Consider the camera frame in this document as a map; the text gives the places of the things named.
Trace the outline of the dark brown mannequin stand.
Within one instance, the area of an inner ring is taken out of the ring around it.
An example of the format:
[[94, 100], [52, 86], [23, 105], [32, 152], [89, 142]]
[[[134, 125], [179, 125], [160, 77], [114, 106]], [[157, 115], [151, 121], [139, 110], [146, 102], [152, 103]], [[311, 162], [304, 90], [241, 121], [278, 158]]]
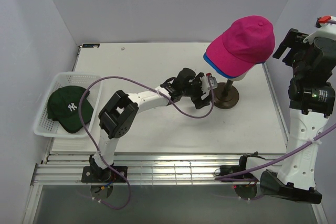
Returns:
[[218, 83], [214, 89], [214, 105], [219, 109], [231, 109], [239, 101], [239, 92], [233, 86], [233, 81]]

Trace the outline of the blue baseball cap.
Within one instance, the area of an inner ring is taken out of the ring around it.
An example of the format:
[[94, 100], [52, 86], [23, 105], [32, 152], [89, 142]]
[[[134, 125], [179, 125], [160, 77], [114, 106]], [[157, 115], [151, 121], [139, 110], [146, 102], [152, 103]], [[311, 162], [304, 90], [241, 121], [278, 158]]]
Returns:
[[235, 63], [241, 63], [238, 62], [237, 60], [234, 60], [233, 62], [229, 62], [229, 63], [224, 63], [223, 61], [221, 61], [220, 63], [214, 63], [213, 61], [211, 61], [211, 59], [207, 56], [207, 54], [203, 55], [203, 59], [205, 60], [206, 63], [208, 63], [218, 74], [220, 74], [221, 76], [227, 78], [227, 76], [225, 75], [225, 72], [228, 68], [228, 66], [235, 64]]

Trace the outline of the pink baseball cap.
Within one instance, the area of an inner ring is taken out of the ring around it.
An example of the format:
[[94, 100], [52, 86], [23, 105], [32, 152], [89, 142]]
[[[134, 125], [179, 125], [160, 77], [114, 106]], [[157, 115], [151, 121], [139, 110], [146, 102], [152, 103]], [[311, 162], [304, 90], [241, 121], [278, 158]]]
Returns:
[[212, 41], [205, 54], [214, 63], [264, 63], [275, 48], [273, 24], [262, 16], [247, 16], [234, 21]]

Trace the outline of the dark green baseball cap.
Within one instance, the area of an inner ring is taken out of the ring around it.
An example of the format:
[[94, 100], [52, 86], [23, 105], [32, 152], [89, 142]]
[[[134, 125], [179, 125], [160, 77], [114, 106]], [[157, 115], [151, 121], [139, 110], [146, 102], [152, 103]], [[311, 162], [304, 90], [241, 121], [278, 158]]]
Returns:
[[85, 90], [80, 86], [65, 86], [53, 92], [47, 102], [48, 119], [59, 122], [68, 133], [77, 133], [82, 129], [78, 105]]

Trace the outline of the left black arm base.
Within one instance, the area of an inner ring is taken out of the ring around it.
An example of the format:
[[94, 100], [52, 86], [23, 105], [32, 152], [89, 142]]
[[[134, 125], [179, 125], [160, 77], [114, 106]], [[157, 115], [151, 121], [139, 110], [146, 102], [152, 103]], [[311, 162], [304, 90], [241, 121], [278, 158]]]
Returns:
[[109, 168], [95, 171], [91, 166], [85, 166], [82, 171], [82, 183], [124, 183], [125, 180]]

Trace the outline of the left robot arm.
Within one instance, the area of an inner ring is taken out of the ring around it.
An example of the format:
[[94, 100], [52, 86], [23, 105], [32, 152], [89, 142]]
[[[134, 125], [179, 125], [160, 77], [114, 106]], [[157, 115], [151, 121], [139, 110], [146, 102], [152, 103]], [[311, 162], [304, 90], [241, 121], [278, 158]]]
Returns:
[[165, 80], [154, 89], [147, 87], [138, 93], [116, 91], [98, 115], [98, 149], [89, 158], [93, 177], [99, 182], [112, 180], [118, 141], [130, 130], [138, 114], [158, 107], [175, 106], [182, 97], [190, 98], [196, 109], [214, 106], [215, 88], [217, 81], [212, 74], [196, 74], [192, 69], [183, 68], [177, 77]]

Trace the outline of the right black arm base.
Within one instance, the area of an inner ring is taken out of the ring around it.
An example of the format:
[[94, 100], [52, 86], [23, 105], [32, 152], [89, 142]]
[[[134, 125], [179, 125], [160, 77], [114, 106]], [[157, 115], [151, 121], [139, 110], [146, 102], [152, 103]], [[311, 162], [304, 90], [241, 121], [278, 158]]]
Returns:
[[[244, 169], [238, 165], [221, 165], [218, 169], [213, 172], [214, 177], [220, 177], [224, 175], [229, 175], [237, 172], [241, 172]], [[242, 175], [233, 176], [224, 179], [225, 182], [259, 182], [251, 173], [246, 173]]]

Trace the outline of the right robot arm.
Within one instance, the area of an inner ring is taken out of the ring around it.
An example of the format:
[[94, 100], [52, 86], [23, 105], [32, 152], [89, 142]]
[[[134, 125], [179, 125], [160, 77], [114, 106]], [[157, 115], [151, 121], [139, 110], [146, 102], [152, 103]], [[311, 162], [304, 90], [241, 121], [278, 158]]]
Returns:
[[278, 172], [257, 153], [239, 160], [238, 177], [260, 182], [264, 195], [309, 204], [321, 203], [314, 168], [322, 133], [333, 113], [335, 90], [328, 82], [335, 67], [335, 25], [325, 24], [312, 34], [290, 29], [273, 54], [292, 68], [288, 95], [290, 131], [287, 152]]

